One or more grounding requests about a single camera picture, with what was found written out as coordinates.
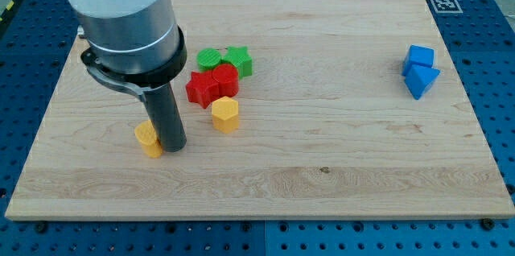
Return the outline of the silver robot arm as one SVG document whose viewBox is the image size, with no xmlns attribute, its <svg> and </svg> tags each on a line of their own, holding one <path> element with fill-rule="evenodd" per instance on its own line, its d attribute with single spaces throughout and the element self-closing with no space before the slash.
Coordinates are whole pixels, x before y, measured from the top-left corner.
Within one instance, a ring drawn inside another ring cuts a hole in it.
<svg viewBox="0 0 515 256">
<path fill-rule="evenodd" d="M 99 68 L 136 84 L 160 85 L 185 65 L 171 0 L 69 0 Z"/>
</svg>

